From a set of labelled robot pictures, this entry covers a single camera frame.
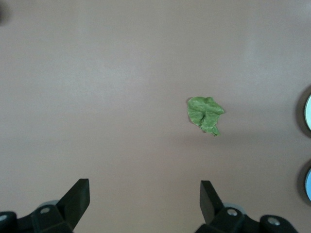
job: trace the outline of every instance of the crumpled leaf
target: crumpled leaf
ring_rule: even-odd
[[[204,132],[220,135],[216,124],[221,114],[225,113],[212,97],[193,97],[188,101],[190,120]]]

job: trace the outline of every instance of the lettuce piece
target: lettuce piece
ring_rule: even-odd
[[[193,124],[206,133],[220,135],[216,124],[221,114],[225,113],[212,97],[193,97],[188,101],[188,115]]]

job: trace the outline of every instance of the metal bolt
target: metal bolt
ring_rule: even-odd
[[[237,216],[238,212],[236,212],[234,209],[228,209],[227,213],[231,216]]]
[[[268,222],[272,225],[279,226],[280,222],[275,217],[268,218]]]
[[[49,208],[43,208],[43,209],[40,211],[40,213],[41,213],[41,214],[45,214],[45,213],[47,213],[48,211],[50,211]]]
[[[3,220],[6,220],[8,218],[8,215],[1,215],[0,216],[0,222]]]

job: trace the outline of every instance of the green leaf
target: green leaf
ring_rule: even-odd
[[[225,113],[212,97],[193,97],[188,101],[190,120],[204,132],[220,135],[216,124],[221,114]]]

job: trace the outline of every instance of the circular object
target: circular object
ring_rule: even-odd
[[[268,218],[268,222],[272,225],[279,226],[280,222],[275,217]]]
[[[236,216],[236,215],[238,215],[238,212],[236,212],[234,209],[228,209],[228,210],[227,210],[227,213],[228,213],[230,216]]]
[[[307,126],[311,130],[311,96],[309,96],[305,107],[305,119]]]
[[[50,211],[49,208],[43,208],[43,209],[40,211],[40,213],[41,213],[41,214],[45,214],[45,213],[47,213],[48,211]]]
[[[3,220],[6,220],[8,218],[8,215],[1,215],[0,216],[0,222]]]
[[[311,169],[307,173],[305,185],[306,185],[305,188],[306,188],[307,196],[308,196],[309,200],[311,200]]]

